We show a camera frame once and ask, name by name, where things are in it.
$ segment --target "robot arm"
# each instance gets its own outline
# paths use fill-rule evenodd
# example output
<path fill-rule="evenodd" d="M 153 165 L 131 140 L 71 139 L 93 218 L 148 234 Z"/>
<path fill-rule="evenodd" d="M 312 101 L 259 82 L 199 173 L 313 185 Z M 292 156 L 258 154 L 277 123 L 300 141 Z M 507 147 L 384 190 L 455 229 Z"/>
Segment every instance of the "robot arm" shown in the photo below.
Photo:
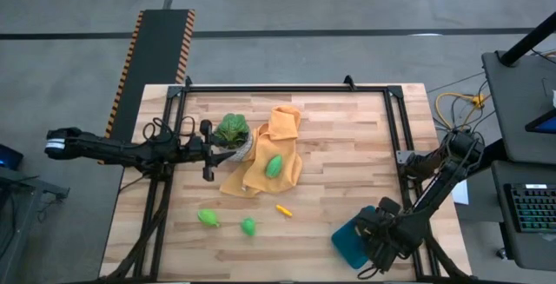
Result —
<path fill-rule="evenodd" d="M 400 212 L 398 203 L 384 197 L 375 211 L 362 209 L 358 214 L 356 232 L 364 240 L 365 252 L 374 268 L 381 273 L 388 271 L 396 257 L 407 259 L 427 239 L 434 243 L 432 250 L 440 251 L 439 261 L 450 275 L 465 275 L 429 237 L 427 222 L 453 187 L 478 167 L 483 149 L 484 145 L 472 135 L 453 131 L 431 154 L 409 157 L 402 173 L 407 179 L 422 182 L 437 168 L 439 171 L 410 209 Z"/>
<path fill-rule="evenodd" d="M 212 152 L 211 146 L 217 140 L 213 141 L 212 123 L 208 120 L 201 122 L 200 131 L 204 140 L 191 133 L 188 142 L 181 145 L 180 137 L 165 129 L 156 119 L 152 124 L 153 127 L 161 127 L 160 134 L 152 135 L 142 144 L 110 140 L 78 128 L 66 128 L 48 132 L 44 152 L 49 158 L 56 160 L 88 157 L 101 160 L 104 164 L 135 167 L 144 175 L 155 174 L 168 163 L 205 162 L 203 178 L 207 181 L 214 180 L 211 168 L 217 167 L 234 154 Z"/>

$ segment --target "gray floor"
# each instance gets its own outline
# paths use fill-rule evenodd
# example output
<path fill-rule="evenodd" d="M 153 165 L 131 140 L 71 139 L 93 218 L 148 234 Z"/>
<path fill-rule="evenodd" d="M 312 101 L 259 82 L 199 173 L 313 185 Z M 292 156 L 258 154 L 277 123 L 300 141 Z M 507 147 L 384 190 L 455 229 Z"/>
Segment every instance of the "gray floor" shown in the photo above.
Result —
<path fill-rule="evenodd" d="M 0 33 L 130 31 L 139 10 L 163 0 L 0 0 Z M 174 0 L 195 8 L 195 30 L 412 29 L 533 27 L 554 0 Z M 480 73 L 480 54 L 522 36 L 374 36 L 194 40 L 188 74 L 196 83 L 425 83 L 433 90 Z M 0 41 L 0 143 L 25 153 L 23 170 L 70 186 L 69 199 L 36 224 L 22 283 L 93 279 L 103 254 L 121 169 L 90 160 L 55 162 L 43 154 L 48 129 L 78 126 L 101 134 L 129 41 Z M 538 50 L 556 48 L 556 38 Z M 430 93 L 474 94 L 479 75 Z M 449 116 L 451 100 L 441 104 Z M 457 104 L 455 116 L 467 114 Z M 485 112 L 492 111 L 487 103 Z M 500 137 L 495 116 L 478 130 Z M 480 278 L 553 282 L 493 256 L 498 227 L 462 221 L 473 273 Z"/>

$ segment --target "wooden tabletop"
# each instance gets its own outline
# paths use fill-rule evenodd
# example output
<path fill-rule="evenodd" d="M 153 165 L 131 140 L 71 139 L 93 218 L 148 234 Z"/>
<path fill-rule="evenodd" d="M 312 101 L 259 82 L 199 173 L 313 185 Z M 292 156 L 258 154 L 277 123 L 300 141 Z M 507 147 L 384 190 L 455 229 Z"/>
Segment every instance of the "wooden tabletop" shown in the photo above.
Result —
<path fill-rule="evenodd" d="M 145 87 L 133 142 L 143 142 L 142 127 L 153 117 L 162 117 L 167 87 Z M 416 150 L 436 149 L 438 141 L 424 85 L 402 87 Z M 274 106 L 284 104 L 301 111 L 297 151 L 303 159 L 303 170 L 298 185 L 278 195 L 260 193 L 252 199 L 239 198 L 218 190 L 237 163 L 224 162 L 215 168 L 214 182 L 202 179 L 200 162 L 179 164 L 159 281 L 356 281 L 357 271 L 338 255 L 330 236 L 361 208 L 376 205 L 383 196 L 401 202 L 382 94 L 188 94 L 185 114 L 197 122 L 209 119 L 216 126 L 225 114 L 242 113 L 253 128 L 268 120 Z M 397 113 L 396 118 L 404 143 Z M 190 129 L 189 124 L 182 127 L 183 132 Z M 122 185 L 139 176 L 136 170 L 126 169 Z M 119 195 L 101 275 L 114 270 L 139 237 L 148 187 L 149 181 L 145 180 Z M 294 216 L 287 218 L 277 212 L 277 203 Z M 215 210 L 221 226 L 204 227 L 197 220 L 201 208 Z M 246 236 L 240 228 L 247 217 L 256 221 L 255 237 Z M 434 215 L 431 225 L 447 254 L 470 273 L 451 197 Z M 424 250 L 421 257 L 426 267 Z M 146 273 L 149 251 L 145 262 Z M 411 258 L 397 259 L 389 272 L 374 277 L 374 281 L 384 280 L 414 280 Z"/>

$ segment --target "yellow towel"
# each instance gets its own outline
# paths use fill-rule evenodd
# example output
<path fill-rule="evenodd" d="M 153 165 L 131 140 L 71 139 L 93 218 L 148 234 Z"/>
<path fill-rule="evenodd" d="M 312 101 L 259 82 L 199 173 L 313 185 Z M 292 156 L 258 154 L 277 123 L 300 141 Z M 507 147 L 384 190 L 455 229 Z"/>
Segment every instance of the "yellow towel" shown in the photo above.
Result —
<path fill-rule="evenodd" d="M 280 193 L 297 184 L 301 157 L 295 152 L 297 129 L 301 123 L 300 111 L 291 106 L 274 107 L 268 123 L 253 130 L 253 147 L 242 164 L 220 186 L 220 191 L 240 197 L 253 197 L 260 191 Z M 267 178 L 268 162 L 277 155 L 282 157 L 281 173 Z"/>

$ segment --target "white paper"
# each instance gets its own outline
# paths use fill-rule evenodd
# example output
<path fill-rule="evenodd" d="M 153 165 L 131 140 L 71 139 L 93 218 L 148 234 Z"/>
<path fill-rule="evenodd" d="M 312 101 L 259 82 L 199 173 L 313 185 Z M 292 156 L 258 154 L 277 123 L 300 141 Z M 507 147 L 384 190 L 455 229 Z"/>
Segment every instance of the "white paper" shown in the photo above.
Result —
<path fill-rule="evenodd" d="M 452 198 L 454 202 L 469 205 L 469 195 L 467 194 L 467 180 L 463 180 L 456 184 L 452 190 Z"/>

